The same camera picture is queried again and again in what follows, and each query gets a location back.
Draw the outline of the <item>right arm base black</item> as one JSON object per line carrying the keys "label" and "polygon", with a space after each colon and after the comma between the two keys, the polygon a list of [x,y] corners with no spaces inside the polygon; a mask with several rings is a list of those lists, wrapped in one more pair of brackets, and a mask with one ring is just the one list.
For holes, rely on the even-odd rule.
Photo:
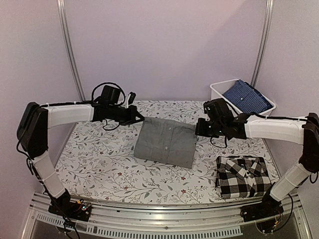
{"label": "right arm base black", "polygon": [[257,204],[243,206],[240,208],[240,216],[244,222],[263,219],[256,223],[257,230],[264,235],[273,234],[281,230],[292,217],[294,201],[290,194],[288,196],[291,200],[291,209],[284,223],[282,222],[284,209],[282,203],[277,201],[261,201]]}

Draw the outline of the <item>grey long sleeve shirt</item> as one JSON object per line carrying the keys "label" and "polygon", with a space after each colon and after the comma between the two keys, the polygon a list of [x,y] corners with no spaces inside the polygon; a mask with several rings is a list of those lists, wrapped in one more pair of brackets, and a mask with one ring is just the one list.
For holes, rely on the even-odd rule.
{"label": "grey long sleeve shirt", "polygon": [[191,169],[196,142],[195,125],[147,117],[139,133],[134,156]]}

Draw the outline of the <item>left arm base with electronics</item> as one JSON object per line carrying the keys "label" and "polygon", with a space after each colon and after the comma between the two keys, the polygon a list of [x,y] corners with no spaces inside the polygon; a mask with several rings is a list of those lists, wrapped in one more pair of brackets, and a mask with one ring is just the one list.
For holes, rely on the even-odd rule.
{"label": "left arm base with electronics", "polygon": [[68,191],[65,191],[58,198],[49,196],[51,204],[48,211],[50,213],[63,216],[67,219],[89,221],[92,211],[92,204],[90,202],[85,202],[83,199],[72,201]]}

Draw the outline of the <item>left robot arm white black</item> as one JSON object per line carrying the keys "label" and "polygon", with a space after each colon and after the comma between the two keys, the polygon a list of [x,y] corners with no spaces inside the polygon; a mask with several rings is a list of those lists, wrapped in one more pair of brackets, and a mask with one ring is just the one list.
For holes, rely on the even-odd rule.
{"label": "left robot arm white black", "polygon": [[126,95],[119,85],[112,82],[101,83],[97,87],[102,88],[100,95],[96,97],[94,89],[91,99],[86,101],[43,105],[29,102],[17,128],[17,151],[26,156],[31,173],[47,194],[56,200],[54,206],[63,216],[70,216],[74,205],[68,201],[70,194],[60,181],[50,158],[50,130],[78,122],[111,120],[118,126],[127,126],[144,120],[134,105],[136,93]]}

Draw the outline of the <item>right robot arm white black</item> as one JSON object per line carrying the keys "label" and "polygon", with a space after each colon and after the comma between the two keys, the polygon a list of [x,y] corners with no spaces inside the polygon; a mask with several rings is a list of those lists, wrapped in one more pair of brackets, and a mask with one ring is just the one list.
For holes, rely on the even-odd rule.
{"label": "right robot arm white black", "polygon": [[262,217],[273,213],[277,202],[319,171],[319,117],[315,113],[295,119],[248,114],[213,116],[211,120],[200,118],[195,133],[205,137],[224,136],[228,140],[261,138],[266,143],[276,166],[286,172],[272,186],[270,198],[258,205]]}

